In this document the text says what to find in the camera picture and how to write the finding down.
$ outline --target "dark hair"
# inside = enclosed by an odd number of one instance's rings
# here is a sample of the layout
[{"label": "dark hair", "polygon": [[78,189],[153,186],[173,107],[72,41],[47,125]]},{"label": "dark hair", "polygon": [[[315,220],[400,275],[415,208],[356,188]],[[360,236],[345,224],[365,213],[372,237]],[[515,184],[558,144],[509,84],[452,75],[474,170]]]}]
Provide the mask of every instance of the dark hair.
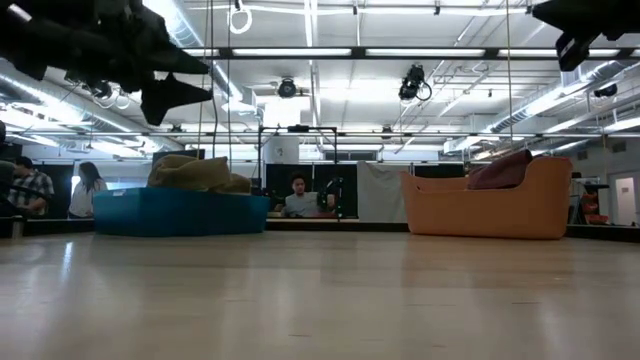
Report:
[{"label": "dark hair", "polygon": [[87,189],[87,192],[95,189],[96,181],[98,179],[102,179],[102,177],[100,177],[100,173],[98,172],[98,168],[96,167],[96,165],[89,161],[84,162],[80,164],[80,171],[82,171],[82,173],[84,174],[84,177],[85,177],[84,180],[86,181],[84,183],[84,186]]},{"label": "dark hair", "polygon": [[27,169],[33,169],[33,161],[31,161],[31,159],[29,159],[26,156],[20,156],[19,158],[16,159],[16,165],[17,166],[24,166]]},{"label": "dark hair", "polygon": [[304,175],[302,175],[302,173],[300,172],[295,172],[293,173],[293,175],[291,175],[291,184],[293,184],[293,182],[298,179],[302,179],[302,181],[306,183],[306,180],[304,179]]}]

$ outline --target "white shirt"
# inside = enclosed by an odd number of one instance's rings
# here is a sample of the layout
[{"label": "white shirt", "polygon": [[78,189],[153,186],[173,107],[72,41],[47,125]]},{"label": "white shirt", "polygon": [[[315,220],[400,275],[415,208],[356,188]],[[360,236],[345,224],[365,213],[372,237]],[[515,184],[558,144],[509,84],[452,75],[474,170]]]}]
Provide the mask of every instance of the white shirt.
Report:
[{"label": "white shirt", "polygon": [[89,191],[87,191],[87,188],[82,181],[79,182],[73,190],[69,212],[80,217],[90,216],[90,213],[93,214],[93,195],[98,191],[105,190],[108,190],[107,183],[102,179],[96,180],[94,188]]}]

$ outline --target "woman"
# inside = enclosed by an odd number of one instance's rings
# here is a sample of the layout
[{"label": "woman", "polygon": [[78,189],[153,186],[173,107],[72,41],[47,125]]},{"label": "woman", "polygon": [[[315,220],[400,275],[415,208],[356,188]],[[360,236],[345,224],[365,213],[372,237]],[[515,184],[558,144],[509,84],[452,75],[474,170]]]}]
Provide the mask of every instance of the woman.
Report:
[{"label": "woman", "polygon": [[92,162],[80,164],[78,171],[80,182],[73,190],[69,219],[90,219],[93,217],[93,195],[107,189],[107,183],[102,180],[98,168]]}]

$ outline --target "wooden floor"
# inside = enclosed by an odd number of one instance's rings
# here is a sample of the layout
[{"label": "wooden floor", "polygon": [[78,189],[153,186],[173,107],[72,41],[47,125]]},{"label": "wooden floor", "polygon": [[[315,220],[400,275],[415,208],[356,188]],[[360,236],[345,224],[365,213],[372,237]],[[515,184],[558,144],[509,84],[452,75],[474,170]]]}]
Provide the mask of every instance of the wooden floor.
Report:
[{"label": "wooden floor", "polygon": [[0,243],[0,359],[640,358],[640,247],[388,233]]}]

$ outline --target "door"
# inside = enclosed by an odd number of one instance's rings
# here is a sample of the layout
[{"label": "door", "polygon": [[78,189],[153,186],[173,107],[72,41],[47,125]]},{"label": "door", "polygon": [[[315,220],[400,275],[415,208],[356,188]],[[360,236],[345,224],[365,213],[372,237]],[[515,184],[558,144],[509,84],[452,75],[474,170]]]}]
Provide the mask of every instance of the door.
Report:
[{"label": "door", "polygon": [[616,221],[617,225],[630,226],[637,223],[636,186],[633,177],[616,179]]}]

